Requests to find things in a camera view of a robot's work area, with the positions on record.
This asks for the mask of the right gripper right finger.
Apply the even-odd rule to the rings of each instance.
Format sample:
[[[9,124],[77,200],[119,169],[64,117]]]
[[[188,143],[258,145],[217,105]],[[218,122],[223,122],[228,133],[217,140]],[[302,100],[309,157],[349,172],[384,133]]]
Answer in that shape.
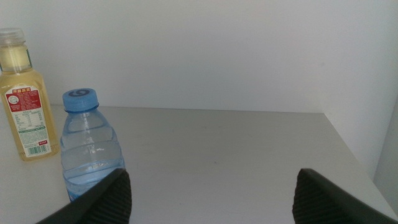
[[[292,214],[296,224],[397,224],[313,169],[300,169]]]

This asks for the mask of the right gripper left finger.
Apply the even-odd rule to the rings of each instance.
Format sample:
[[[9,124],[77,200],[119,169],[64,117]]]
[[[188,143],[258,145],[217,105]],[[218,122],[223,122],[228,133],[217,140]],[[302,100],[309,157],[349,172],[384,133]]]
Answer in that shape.
[[[115,169],[94,187],[39,224],[129,223],[132,191],[126,169]]]

